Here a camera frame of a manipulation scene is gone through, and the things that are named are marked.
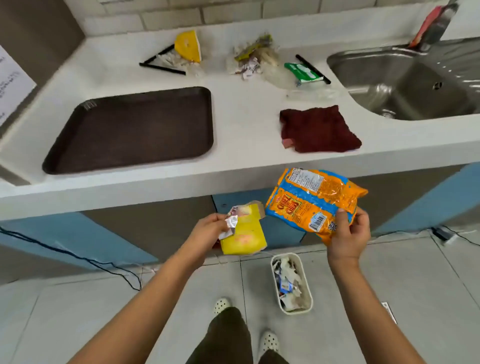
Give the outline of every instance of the tile wall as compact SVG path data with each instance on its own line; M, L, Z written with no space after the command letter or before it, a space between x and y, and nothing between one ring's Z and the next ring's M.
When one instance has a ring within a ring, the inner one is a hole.
M428 0L65 0L88 36L393 6Z

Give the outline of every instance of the maroon towel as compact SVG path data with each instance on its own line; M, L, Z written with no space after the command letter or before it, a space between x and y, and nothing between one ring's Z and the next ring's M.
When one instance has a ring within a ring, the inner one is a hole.
M299 153L346 152L361 147L350 131L338 105L305 111L287 109L280 112L282 143Z

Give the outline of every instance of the white perforated shoe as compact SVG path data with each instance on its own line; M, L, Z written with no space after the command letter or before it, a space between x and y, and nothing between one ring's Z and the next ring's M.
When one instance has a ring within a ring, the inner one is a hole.
M222 297L216 302L215 307L213 308L213 313L218 315L220 312L231 306L232 302L228 298Z
M272 331L265 331L260 337L260 346L258 348L258 359L262 357L267 350L273 350L276 353L280 353L280 345L278 343L278 337Z

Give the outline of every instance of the faucet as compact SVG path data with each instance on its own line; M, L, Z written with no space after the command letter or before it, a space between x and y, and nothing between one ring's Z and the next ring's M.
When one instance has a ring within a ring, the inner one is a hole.
M445 5L438 17L430 24L425 33L423 33L418 44L420 52L428 52L432 45L438 42L445 33L452 18L458 11L459 5L456 0L450 0Z

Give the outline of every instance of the stainless steel sink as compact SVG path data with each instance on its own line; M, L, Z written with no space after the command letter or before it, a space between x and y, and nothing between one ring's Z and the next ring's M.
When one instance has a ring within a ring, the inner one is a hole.
M426 54L402 47L348 51L327 63L358 104L387 118L480 113L480 38L439 42Z

